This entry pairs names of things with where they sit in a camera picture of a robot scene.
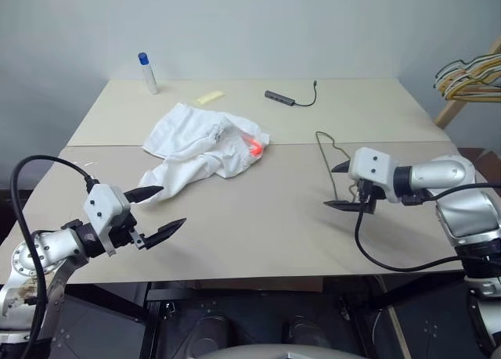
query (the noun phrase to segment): yellow sticky note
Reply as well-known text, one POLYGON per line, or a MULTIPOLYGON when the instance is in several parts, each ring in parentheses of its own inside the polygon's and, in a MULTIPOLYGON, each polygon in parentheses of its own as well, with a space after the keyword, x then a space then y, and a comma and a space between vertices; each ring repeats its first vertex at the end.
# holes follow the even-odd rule
POLYGON ((220 99, 221 97, 224 97, 225 94, 221 91, 213 91, 211 93, 207 93, 206 95, 203 95, 199 97, 198 99, 195 100, 196 103, 199 105, 205 105, 209 102, 214 101, 215 99, 220 99))

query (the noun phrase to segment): white table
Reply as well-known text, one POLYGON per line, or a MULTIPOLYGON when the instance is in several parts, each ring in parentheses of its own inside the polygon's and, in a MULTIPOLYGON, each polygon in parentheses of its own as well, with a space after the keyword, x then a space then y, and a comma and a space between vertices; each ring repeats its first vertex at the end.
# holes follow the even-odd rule
MULTIPOLYGON (((273 144, 236 178, 214 176, 187 186, 168 201, 134 206, 139 230, 146 234, 177 218, 188 221, 151 250, 126 246, 112 259, 92 259, 70 282, 384 273, 355 247, 356 214, 322 204, 333 198, 333 192, 314 131, 331 133, 350 154, 368 145, 403 164, 456 153, 456 148, 397 81, 319 81, 318 105, 310 108, 291 108, 261 97, 268 88, 307 102, 311 84, 177 81, 162 84, 163 91, 152 96, 141 81, 111 81, 61 152, 101 182, 134 188, 145 170, 161 162, 138 146, 155 121, 177 101, 190 102, 215 89, 227 96, 205 109, 257 121, 270 132, 273 144)), ((332 150, 328 157, 331 164, 345 160, 332 150)), ((349 197, 349 184, 345 175, 337 176, 341 197, 349 197)), ((54 165, 26 205, 31 229, 54 229, 77 217, 85 219, 84 199, 79 175, 54 165)), ((394 266, 453 254, 433 203, 404 207, 379 202, 376 214, 364 218, 362 232, 367 249, 394 266)), ((7 259, 20 238, 15 227, 0 247, 0 283, 8 276, 7 259)), ((457 268, 459 264, 451 263, 435 270, 457 268)))

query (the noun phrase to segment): white cloth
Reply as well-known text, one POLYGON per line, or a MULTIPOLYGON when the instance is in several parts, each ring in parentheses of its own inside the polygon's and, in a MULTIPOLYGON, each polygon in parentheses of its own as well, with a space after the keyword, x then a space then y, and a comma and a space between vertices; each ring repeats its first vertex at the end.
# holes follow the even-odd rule
POLYGON ((172 197, 181 189, 213 173, 231 178, 261 158, 269 135, 242 117, 196 109, 178 103, 145 140, 143 148, 164 162, 147 171, 139 187, 161 185, 164 190, 147 201, 172 197))

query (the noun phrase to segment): blue cap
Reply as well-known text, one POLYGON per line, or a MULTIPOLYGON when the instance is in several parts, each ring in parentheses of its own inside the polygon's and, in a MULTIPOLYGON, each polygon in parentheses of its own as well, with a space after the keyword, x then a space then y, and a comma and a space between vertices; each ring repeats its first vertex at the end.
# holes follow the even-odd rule
POLYGON ((145 66, 146 64, 150 64, 150 61, 148 60, 148 56, 146 55, 145 52, 140 52, 138 54, 139 62, 145 66))

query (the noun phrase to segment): black cable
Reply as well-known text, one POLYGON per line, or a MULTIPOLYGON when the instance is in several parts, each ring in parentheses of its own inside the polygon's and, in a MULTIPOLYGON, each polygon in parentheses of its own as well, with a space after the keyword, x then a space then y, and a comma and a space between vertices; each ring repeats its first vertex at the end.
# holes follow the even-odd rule
POLYGON ((439 193, 436 196, 427 197, 424 201, 436 201, 444 196, 450 195, 451 193, 463 191, 464 189, 470 188, 501 188, 501 181, 494 183, 471 183, 469 185, 459 185, 457 187, 453 187, 451 189, 448 189, 447 191, 439 193))
POLYGON ((53 156, 43 156, 43 155, 36 155, 36 156, 29 156, 25 158, 24 160, 21 160, 15 167, 14 170, 11 174, 10 177, 10 195, 11 199, 13 201, 13 209, 14 209, 14 214, 16 216, 16 219, 19 223, 19 227, 21 230, 21 233, 23 234, 24 241, 26 243, 26 246, 28 250, 30 251, 31 259, 33 260, 33 265, 36 273, 36 278, 37 278, 37 303, 35 306, 34 310, 34 317, 33 321, 31 322, 31 331, 30 331, 30 338, 28 340, 28 343, 26 347, 24 348, 23 355, 21 356, 22 359, 27 358, 27 355, 30 352, 31 347, 34 345, 35 341, 38 338, 38 334, 40 333, 41 325, 44 321, 44 316, 45 316, 45 308, 47 304, 47 285, 45 284, 45 276, 44 276, 44 269, 41 265, 40 258, 38 257, 37 249, 35 248, 34 240, 31 237, 30 234, 30 229, 27 226, 26 219, 24 218, 23 215, 23 208, 20 203, 20 195, 19 195, 19 189, 18 189, 18 179, 19 179, 19 174, 23 167, 27 164, 30 163, 33 160, 49 160, 57 163, 62 163, 63 165, 66 165, 68 167, 71 167, 72 169, 76 170, 78 173, 80 173, 86 181, 92 180, 92 177, 87 174, 83 169, 78 167, 77 165, 68 162, 66 160, 62 160, 58 157, 53 157, 53 156))
POLYGON ((414 271, 423 271, 425 269, 428 269, 430 267, 436 267, 437 265, 445 264, 445 263, 450 263, 451 261, 461 261, 461 260, 471 260, 471 261, 477 261, 477 262, 482 262, 485 264, 494 264, 501 266, 501 262, 498 261, 487 261, 482 259, 481 257, 469 257, 469 256, 450 256, 450 257, 444 257, 443 259, 436 260, 436 261, 431 261, 430 263, 425 263, 423 265, 417 266, 417 267, 392 267, 390 265, 386 265, 384 263, 381 263, 380 261, 374 259, 371 257, 367 251, 363 248, 362 243, 360 242, 360 226, 362 224, 362 219, 363 219, 363 213, 364 213, 364 207, 365 203, 361 202, 360 203, 360 209, 359 209, 359 216, 357 218, 357 223, 355 224, 355 243, 357 245, 357 248, 359 251, 362 253, 363 256, 366 257, 367 260, 371 261, 375 265, 378 265, 384 269, 388 269, 389 271, 398 271, 402 273, 411 273, 414 271))
POLYGON ((309 106, 313 106, 313 105, 315 104, 315 102, 316 102, 316 80, 315 80, 315 81, 313 81, 313 91, 315 92, 315 96, 314 96, 314 98, 313 98, 312 103, 309 103, 308 105, 301 105, 300 103, 295 102, 295 103, 294 103, 294 105, 295 105, 295 106, 301 106, 301 107, 309 107, 309 106))

